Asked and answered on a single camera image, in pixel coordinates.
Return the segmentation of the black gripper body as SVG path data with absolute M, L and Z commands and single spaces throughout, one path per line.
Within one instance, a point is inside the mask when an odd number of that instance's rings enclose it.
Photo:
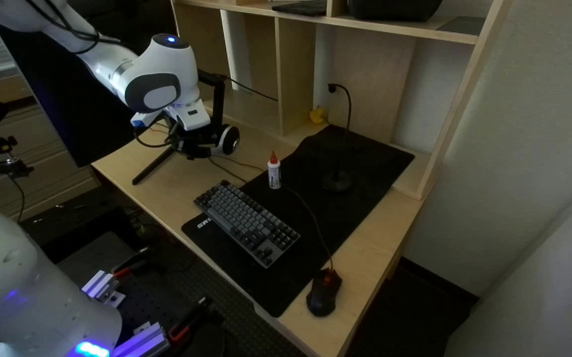
M 186 131 L 180 123 L 170 129 L 170 145 L 188 159 L 208 159 L 217 151 L 215 129 L 212 125 Z

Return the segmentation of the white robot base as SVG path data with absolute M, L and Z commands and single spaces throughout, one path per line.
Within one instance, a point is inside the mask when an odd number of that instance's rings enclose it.
M 120 333 L 120 311 L 88 297 L 0 214 L 0 357 L 72 357 L 84 341 L 112 349 Z

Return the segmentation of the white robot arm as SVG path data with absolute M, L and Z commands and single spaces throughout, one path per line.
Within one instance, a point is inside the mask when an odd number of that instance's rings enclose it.
M 180 153 L 204 159 L 235 149 L 235 131 L 208 113 L 196 51 L 186 40 L 158 34 L 144 53 L 136 53 L 98 32 L 69 0 L 0 0 L 0 26 L 45 34 L 80 57 L 134 111 L 136 129 L 150 127 L 156 115 L 166 113 L 180 125 Z

